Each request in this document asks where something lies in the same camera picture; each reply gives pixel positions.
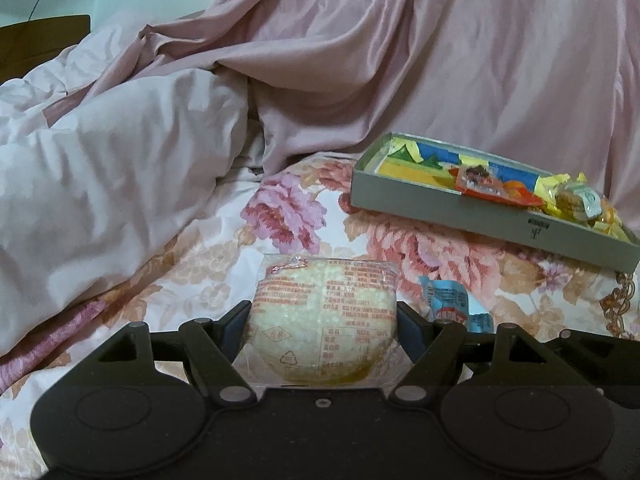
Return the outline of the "round rice cracker packet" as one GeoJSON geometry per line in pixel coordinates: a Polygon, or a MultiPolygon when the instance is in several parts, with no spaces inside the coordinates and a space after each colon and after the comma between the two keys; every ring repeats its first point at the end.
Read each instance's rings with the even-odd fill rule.
{"type": "Polygon", "coordinates": [[[388,388],[410,365],[398,278],[390,262],[266,255],[234,367],[255,388],[388,388]]]}

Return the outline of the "yellow green snack packet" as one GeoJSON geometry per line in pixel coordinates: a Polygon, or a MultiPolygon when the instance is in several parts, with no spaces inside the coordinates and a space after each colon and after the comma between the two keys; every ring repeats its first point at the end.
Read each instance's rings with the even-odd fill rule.
{"type": "Polygon", "coordinates": [[[544,202],[542,210],[552,217],[631,242],[615,207],[589,184],[582,172],[575,179],[569,174],[540,176],[534,194],[544,202]]]}

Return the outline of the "sausage in blue packet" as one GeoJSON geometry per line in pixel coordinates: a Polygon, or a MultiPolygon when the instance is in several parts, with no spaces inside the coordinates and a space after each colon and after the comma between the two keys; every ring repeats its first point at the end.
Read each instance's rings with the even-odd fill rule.
{"type": "Polygon", "coordinates": [[[422,297],[430,309],[432,321],[452,321],[472,334],[495,333],[491,314],[466,288],[456,281],[431,280],[421,276],[422,297]]]}

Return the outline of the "floral bed sheet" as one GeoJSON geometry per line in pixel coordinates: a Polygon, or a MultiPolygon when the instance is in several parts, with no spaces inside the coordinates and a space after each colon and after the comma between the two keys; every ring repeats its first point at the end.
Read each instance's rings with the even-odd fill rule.
{"type": "Polygon", "coordinates": [[[421,276],[461,283],[472,307],[549,340],[564,328],[639,336],[637,274],[605,271],[548,252],[444,226],[352,208],[354,164],[316,155],[259,179],[223,180],[206,208],[129,281],[72,307],[1,361],[1,474],[35,479],[46,467],[29,431],[40,394],[122,326],[175,330],[220,318],[254,294],[267,254],[388,260],[398,296],[424,309],[421,276]]]}

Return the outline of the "red orange snack packet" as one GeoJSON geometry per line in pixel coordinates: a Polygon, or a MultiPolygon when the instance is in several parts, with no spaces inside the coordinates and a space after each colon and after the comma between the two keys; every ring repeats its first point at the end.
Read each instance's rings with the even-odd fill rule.
{"type": "Polygon", "coordinates": [[[462,195],[503,205],[537,208],[544,200],[534,192],[536,180],[520,179],[509,168],[490,165],[461,165],[454,187],[462,195]]]}

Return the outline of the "grey snack tray box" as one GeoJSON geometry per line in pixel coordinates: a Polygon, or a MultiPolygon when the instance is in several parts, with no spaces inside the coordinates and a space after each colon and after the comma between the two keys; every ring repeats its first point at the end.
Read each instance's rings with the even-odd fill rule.
{"type": "Polygon", "coordinates": [[[639,239],[618,240],[591,226],[554,218],[532,207],[500,205],[454,187],[458,166],[483,162],[505,181],[533,191],[545,171],[472,148],[401,133],[375,141],[352,170],[352,206],[448,226],[541,249],[615,271],[639,264],[639,239]]]}

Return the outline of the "pale pink quilt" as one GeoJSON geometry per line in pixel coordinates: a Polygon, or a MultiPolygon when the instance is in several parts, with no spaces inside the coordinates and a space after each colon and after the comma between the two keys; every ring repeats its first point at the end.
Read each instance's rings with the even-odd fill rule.
{"type": "Polygon", "coordinates": [[[1,87],[1,349],[131,278],[205,204],[247,137],[246,79],[183,68],[96,96],[134,18],[1,87]]]}

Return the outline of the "pink satin blanket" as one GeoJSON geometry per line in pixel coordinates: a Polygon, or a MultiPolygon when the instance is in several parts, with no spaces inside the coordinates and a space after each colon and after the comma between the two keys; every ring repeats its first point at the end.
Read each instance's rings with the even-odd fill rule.
{"type": "Polygon", "coordinates": [[[583,172],[639,224],[639,0],[218,0],[146,26],[46,116],[218,65],[253,84],[270,174],[413,133],[583,172]]]}

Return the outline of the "brown wooden furniture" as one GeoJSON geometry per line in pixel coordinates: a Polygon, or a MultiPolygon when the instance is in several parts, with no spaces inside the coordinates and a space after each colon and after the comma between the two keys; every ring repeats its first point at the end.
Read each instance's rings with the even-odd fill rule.
{"type": "Polygon", "coordinates": [[[22,78],[90,32],[88,14],[40,18],[0,28],[0,82],[22,78]]]}

